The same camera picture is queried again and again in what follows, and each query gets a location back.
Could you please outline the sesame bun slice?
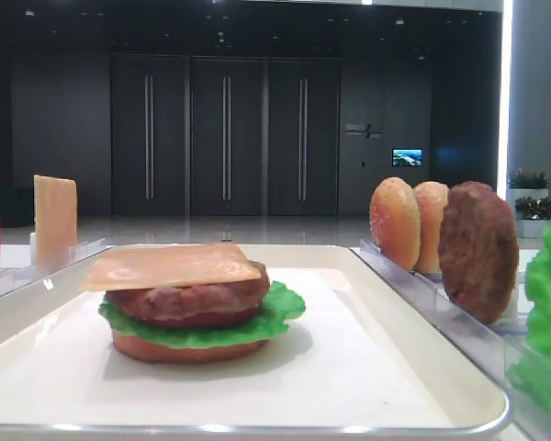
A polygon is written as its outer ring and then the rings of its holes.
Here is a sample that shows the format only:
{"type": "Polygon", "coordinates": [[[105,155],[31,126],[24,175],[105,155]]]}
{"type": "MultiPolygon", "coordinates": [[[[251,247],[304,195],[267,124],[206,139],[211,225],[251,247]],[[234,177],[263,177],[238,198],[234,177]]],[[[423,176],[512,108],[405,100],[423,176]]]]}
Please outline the sesame bun slice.
{"type": "Polygon", "coordinates": [[[448,186],[436,181],[425,181],[414,188],[414,194],[421,221],[420,253],[415,270],[423,274],[437,272],[440,228],[447,204],[448,186]]]}
{"type": "Polygon", "coordinates": [[[421,246],[420,212],[413,188],[399,177],[384,179],[371,197],[369,223],[382,254],[411,271],[421,246]]]}

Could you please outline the green lettuce leaf in burger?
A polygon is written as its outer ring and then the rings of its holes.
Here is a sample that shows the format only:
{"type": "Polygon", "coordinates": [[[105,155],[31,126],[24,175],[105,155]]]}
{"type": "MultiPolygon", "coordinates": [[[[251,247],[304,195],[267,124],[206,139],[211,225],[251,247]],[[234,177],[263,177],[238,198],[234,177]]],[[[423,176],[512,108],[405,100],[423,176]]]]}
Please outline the green lettuce leaf in burger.
{"type": "Polygon", "coordinates": [[[154,326],[130,318],[108,300],[101,302],[98,313],[113,331],[124,335],[173,349],[208,349],[276,339],[287,332],[287,321],[299,318],[305,310],[305,300],[299,294],[284,283],[274,281],[262,310],[255,317],[226,327],[154,326]]]}

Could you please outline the brown meat patty in burger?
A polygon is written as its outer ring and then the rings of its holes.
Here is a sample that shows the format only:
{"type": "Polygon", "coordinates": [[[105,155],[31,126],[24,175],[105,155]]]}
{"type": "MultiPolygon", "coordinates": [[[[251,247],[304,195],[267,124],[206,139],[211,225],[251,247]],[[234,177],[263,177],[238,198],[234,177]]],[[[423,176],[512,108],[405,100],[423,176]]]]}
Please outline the brown meat patty in burger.
{"type": "Polygon", "coordinates": [[[234,313],[257,308],[270,288],[265,265],[250,261],[257,279],[184,288],[111,290],[110,301],[129,317],[143,321],[183,320],[204,313],[234,313]]]}

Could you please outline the orange cheese slice on burger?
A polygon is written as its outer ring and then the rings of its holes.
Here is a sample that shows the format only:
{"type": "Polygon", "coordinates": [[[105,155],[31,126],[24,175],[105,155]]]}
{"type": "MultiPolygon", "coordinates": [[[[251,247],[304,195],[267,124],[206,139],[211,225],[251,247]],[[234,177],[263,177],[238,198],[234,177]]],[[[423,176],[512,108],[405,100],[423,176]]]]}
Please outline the orange cheese slice on burger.
{"type": "Polygon", "coordinates": [[[93,263],[82,289],[183,288],[260,277],[260,270],[233,243],[117,247],[93,263]]]}

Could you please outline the upright orange cheese slice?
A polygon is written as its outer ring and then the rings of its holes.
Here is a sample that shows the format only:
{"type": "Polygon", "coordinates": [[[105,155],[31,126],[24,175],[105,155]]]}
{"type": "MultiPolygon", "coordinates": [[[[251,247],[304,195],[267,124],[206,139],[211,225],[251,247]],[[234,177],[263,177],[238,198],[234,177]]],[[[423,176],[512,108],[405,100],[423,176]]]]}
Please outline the upright orange cheese slice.
{"type": "Polygon", "coordinates": [[[77,244],[77,188],[72,179],[34,175],[35,260],[55,266],[77,244]]]}

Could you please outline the upright green lettuce leaf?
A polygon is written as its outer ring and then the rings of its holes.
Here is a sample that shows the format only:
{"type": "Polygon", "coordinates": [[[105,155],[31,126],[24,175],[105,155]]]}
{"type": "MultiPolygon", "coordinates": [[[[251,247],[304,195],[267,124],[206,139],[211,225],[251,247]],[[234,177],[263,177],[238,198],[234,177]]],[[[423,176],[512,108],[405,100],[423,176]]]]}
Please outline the upright green lettuce leaf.
{"type": "Polygon", "coordinates": [[[527,320],[528,348],[509,370],[509,378],[551,414],[551,220],[543,248],[527,265],[525,294],[534,304],[527,320]]]}

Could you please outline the right dark double door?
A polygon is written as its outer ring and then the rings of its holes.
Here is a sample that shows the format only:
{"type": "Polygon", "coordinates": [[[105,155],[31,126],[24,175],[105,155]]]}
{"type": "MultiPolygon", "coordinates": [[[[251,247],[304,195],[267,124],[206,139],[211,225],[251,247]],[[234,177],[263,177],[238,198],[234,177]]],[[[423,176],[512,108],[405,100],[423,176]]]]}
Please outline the right dark double door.
{"type": "Polygon", "coordinates": [[[268,213],[337,210],[340,69],[331,61],[269,63],[268,213]]]}

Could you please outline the dark double door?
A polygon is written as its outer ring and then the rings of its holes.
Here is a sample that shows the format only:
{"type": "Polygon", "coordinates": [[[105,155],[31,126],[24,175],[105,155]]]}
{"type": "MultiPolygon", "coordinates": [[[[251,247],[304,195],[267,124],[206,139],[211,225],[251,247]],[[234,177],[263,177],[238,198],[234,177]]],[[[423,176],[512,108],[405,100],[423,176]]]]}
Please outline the dark double door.
{"type": "Polygon", "coordinates": [[[115,214],[185,213],[184,82],[180,59],[112,60],[115,214]]]}
{"type": "Polygon", "coordinates": [[[337,210],[340,69],[331,61],[269,63],[268,213],[337,210]]]}
{"type": "Polygon", "coordinates": [[[191,64],[191,210],[199,216],[262,212],[262,65],[191,64]]]}

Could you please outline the middle dark double door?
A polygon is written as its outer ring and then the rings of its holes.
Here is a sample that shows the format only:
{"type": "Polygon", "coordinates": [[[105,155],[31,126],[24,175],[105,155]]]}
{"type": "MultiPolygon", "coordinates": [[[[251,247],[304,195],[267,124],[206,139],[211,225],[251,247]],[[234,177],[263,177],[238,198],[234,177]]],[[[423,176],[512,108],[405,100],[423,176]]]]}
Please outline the middle dark double door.
{"type": "Polygon", "coordinates": [[[191,210],[199,216],[262,212],[262,65],[191,64],[191,210]]]}

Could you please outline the left dark double door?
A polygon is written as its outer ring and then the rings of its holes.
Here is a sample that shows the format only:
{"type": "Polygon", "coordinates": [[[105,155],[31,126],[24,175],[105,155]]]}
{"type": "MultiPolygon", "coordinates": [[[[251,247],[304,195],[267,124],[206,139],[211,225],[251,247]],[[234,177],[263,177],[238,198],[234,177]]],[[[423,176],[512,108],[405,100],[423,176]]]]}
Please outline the left dark double door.
{"type": "Polygon", "coordinates": [[[180,59],[112,60],[115,214],[185,213],[184,82],[180,59]]]}

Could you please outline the bottom bun slice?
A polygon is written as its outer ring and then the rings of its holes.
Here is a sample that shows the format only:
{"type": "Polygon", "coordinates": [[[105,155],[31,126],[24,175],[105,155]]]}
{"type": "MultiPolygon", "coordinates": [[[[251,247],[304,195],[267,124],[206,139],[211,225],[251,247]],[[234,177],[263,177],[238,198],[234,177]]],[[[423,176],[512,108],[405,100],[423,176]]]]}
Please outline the bottom bun slice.
{"type": "Polygon", "coordinates": [[[228,361],[248,356],[264,346],[267,341],[205,349],[176,349],[158,345],[134,335],[112,332],[114,347],[123,355],[146,363],[205,364],[228,361]]]}

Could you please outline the lower white flower planter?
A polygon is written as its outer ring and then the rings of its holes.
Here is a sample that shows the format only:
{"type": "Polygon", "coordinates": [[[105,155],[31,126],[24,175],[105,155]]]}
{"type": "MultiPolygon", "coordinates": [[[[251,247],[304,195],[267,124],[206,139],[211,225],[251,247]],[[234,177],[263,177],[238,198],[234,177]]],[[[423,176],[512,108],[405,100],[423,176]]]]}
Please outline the lower white flower planter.
{"type": "Polygon", "coordinates": [[[540,238],[551,220],[551,197],[522,197],[515,201],[517,233],[523,238],[540,238]]]}

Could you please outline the white flower planter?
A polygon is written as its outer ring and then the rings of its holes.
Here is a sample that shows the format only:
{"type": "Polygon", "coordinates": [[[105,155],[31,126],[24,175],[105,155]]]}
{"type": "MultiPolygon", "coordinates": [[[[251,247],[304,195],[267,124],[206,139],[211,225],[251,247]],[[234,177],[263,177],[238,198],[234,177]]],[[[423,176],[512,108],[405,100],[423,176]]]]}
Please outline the white flower planter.
{"type": "Polygon", "coordinates": [[[517,233],[523,238],[540,238],[551,220],[551,197],[522,197],[515,201],[517,233]]]}
{"type": "Polygon", "coordinates": [[[516,210],[519,198],[541,199],[549,196],[549,179],[545,172],[526,174],[522,169],[510,172],[506,200],[516,210]]]}

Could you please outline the upper white flower planter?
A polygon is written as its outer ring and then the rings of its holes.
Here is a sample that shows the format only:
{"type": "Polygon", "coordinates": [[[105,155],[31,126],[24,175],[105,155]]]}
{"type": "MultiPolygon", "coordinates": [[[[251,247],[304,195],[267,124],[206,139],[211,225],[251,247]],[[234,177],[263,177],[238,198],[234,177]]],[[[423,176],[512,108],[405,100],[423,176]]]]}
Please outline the upper white flower planter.
{"type": "Polygon", "coordinates": [[[522,169],[510,172],[506,200],[516,210],[519,198],[541,199],[549,196],[549,179],[545,172],[526,174],[522,169]]]}

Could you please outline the clear acrylic rack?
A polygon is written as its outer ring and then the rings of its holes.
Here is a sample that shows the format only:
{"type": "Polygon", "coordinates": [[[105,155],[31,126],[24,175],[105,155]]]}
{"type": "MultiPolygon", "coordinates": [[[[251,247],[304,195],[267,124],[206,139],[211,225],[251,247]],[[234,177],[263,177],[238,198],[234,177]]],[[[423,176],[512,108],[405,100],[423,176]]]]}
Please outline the clear acrylic rack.
{"type": "Polygon", "coordinates": [[[531,440],[551,440],[551,359],[526,343],[526,312],[518,301],[492,325],[478,322],[443,292],[439,273],[409,273],[367,240],[359,255],[457,349],[512,396],[513,421],[531,440]]]}
{"type": "Polygon", "coordinates": [[[0,298],[36,281],[51,279],[53,275],[67,267],[80,263],[107,249],[107,239],[100,238],[91,243],[80,243],[69,249],[59,262],[47,266],[31,265],[9,268],[0,271],[0,298]]]}

